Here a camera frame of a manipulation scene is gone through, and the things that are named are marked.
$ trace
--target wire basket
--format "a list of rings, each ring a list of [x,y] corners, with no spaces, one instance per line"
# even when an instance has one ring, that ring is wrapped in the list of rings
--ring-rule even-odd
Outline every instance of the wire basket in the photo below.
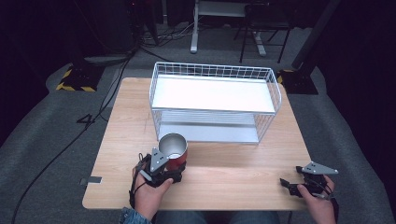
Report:
[[[149,104],[157,138],[260,143],[281,105],[271,68],[155,63]]]

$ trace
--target sleeve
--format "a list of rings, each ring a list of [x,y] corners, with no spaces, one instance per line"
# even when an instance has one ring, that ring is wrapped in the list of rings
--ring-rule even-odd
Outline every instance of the sleeve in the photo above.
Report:
[[[152,224],[148,219],[140,215],[134,209],[122,208],[120,224]]]

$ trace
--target person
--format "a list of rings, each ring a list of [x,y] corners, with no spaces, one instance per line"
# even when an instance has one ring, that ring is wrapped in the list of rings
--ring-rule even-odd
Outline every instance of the person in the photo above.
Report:
[[[328,182],[328,187],[334,191],[334,183],[328,176],[324,176]],[[165,180],[158,188],[153,188],[147,184],[141,174],[138,174],[135,187],[135,207],[134,209],[123,208],[121,211],[120,224],[151,224],[151,220],[157,214],[163,195],[169,190],[173,179]],[[335,224],[332,203],[328,200],[312,196],[304,185],[298,185],[297,189],[302,194],[309,213],[318,224]],[[279,219],[276,212],[270,211],[241,211],[231,212],[230,223],[265,223],[277,224]],[[202,223],[206,224],[206,216],[203,212],[196,211],[165,211],[158,212],[155,224],[176,224],[176,223]]]

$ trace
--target red cup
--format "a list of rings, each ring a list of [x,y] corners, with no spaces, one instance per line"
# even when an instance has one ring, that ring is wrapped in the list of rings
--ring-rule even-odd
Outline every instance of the red cup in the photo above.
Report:
[[[187,141],[183,135],[178,133],[169,133],[160,139],[158,150],[163,153],[167,159],[166,170],[177,170],[187,159]]]

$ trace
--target table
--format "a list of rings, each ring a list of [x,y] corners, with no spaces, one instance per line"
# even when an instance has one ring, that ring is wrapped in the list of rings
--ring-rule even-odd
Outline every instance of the table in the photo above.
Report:
[[[125,78],[100,146],[83,205],[90,209],[129,207],[132,169],[138,153],[151,153],[156,133],[149,107],[149,78]],[[279,178],[302,183],[295,166],[310,157],[281,87],[282,106],[258,145],[189,142],[180,183],[164,195],[162,210],[301,210],[304,200],[290,196]]]
[[[194,28],[191,39],[191,53],[198,51],[198,22],[199,15],[202,16],[225,16],[225,17],[245,17],[245,5],[247,3],[233,3],[233,2],[211,2],[195,0],[194,8]],[[260,38],[260,32],[254,34],[254,40],[257,44],[257,50],[261,56],[265,56],[264,45]]]

